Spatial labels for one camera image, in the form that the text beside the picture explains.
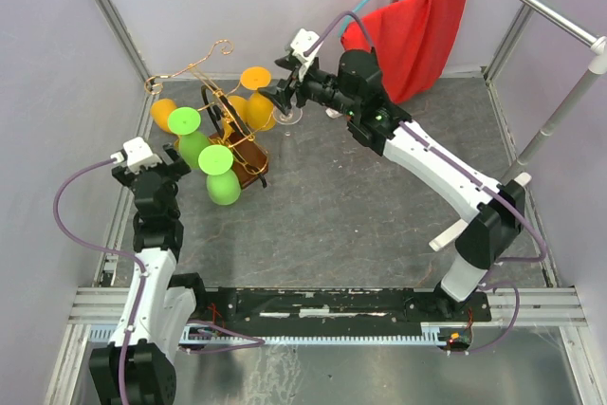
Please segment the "clear wine glass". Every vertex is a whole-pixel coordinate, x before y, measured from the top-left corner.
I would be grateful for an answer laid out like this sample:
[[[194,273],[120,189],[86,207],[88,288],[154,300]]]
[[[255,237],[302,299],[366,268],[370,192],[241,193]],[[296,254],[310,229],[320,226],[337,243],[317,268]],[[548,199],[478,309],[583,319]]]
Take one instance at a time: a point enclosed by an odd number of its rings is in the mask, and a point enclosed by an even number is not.
[[[283,129],[283,134],[286,137],[289,137],[292,134],[292,126],[297,124],[301,120],[303,116],[303,109],[294,106],[287,114],[284,114],[277,107],[275,107],[273,109],[272,115],[276,123],[281,125]]]

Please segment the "orange plastic goblet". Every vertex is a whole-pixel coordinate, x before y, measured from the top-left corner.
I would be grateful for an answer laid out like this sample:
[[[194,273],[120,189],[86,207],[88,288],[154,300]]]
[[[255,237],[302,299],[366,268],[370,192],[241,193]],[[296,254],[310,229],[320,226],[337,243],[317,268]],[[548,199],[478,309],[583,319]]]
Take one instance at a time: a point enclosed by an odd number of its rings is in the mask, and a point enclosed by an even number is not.
[[[150,107],[150,115],[156,124],[163,132],[171,134],[174,137],[174,147],[178,149],[180,136],[174,134],[169,127],[168,119],[170,115],[177,109],[175,101],[164,98],[152,103]]]
[[[241,75],[240,83],[251,92],[246,103],[246,121],[253,131],[267,131],[274,127],[274,105],[260,94],[259,89],[270,85],[271,74],[261,66],[247,68]]]
[[[236,111],[237,118],[244,124],[247,123],[247,100],[243,97],[230,95],[227,96],[228,102]],[[222,127],[224,129],[223,138],[229,137],[232,133],[238,130],[239,123],[233,122],[227,110],[224,111],[222,118]]]

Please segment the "green plastic goblet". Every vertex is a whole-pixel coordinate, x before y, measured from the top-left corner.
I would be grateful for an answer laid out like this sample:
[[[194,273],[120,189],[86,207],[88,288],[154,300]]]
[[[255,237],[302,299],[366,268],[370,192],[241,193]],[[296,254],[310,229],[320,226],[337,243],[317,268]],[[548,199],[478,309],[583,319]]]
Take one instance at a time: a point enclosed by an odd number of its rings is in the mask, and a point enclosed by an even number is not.
[[[209,197],[216,205],[231,205],[241,194],[239,179],[232,169],[233,163],[231,149],[220,144],[206,147],[198,156],[198,166],[207,175]]]
[[[200,170],[200,153],[211,145],[209,139],[199,130],[200,113],[191,107],[179,107],[168,117],[170,131],[178,136],[178,152],[188,166]]]

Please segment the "gold wire wine glass rack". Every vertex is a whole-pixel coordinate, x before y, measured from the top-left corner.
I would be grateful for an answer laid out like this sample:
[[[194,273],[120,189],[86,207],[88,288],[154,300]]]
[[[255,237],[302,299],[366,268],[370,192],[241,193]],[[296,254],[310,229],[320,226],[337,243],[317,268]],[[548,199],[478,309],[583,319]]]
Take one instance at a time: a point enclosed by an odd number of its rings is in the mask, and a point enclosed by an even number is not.
[[[186,65],[173,74],[150,76],[144,82],[144,90],[149,95],[159,95],[163,90],[164,81],[173,80],[184,73],[189,73],[198,79],[201,82],[200,94],[203,104],[197,111],[204,112],[209,116],[215,130],[215,133],[211,135],[210,142],[231,149],[237,163],[236,174],[242,189],[256,181],[259,181],[262,187],[266,189],[268,186],[267,173],[269,171],[268,152],[256,141],[257,131],[251,130],[247,123],[244,124],[237,118],[236,111],[227,99],[227,96],[233,95],[241,86],[241,83],[238,83],[231,91],[225,92],[211,76],[205,74],[200,68],[218,46],[220,47],[219,52],[224,56],[230,55],[234,50],[234,45],[230,40],[218,40],[202,59]],[[227,138],[223,138],[224,129],[222,127],[225,110],[229,112],[233,122],[239,123],[238,130]]]

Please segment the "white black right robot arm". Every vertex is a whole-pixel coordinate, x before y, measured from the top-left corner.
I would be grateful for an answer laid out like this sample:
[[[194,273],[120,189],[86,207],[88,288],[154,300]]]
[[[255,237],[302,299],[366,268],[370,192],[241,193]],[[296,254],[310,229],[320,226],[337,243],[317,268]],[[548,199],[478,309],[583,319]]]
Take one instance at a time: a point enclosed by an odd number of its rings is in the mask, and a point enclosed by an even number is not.
[[[468,310],[469,295],[522,231],[524,185],[487,177],[433,140],[390,101],[373,52],[344,52],[335,74],[320,70],[317,59],[301,61],[293,53],[275,63],[289,75],[264,93],[283,113],[307,101],[342,113],[359,144],[414,174],[459,214],[464,227],[453,241],[457,256],[433,298],[438,316],[458,319]]]

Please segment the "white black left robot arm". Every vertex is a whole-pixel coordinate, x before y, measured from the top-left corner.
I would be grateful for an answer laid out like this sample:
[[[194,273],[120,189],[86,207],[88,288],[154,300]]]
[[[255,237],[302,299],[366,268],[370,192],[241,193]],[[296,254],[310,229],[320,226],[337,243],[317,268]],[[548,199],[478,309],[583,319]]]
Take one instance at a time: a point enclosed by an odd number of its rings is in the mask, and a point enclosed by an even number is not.
[[[188,140],[200,124],[198,112],[177,108],[167,118],[178,135],[165,157],[141,137],[112,156],[112,176],[134,197],[134,241],[129,258],[134,273],[120,321],[104,348],[92,352],[89,370],[103,404],[171,404],[175,400],[175,354],[188,320],[204,317],[209,297],[201,277],[175,274],[184,227],[176,201],[178,180],[198,168],[210,179],[240,186],[232,166],[237,158],[232,134],[249,141],[251,132],[229,97],[218,98],[229,122],[218,138]]]

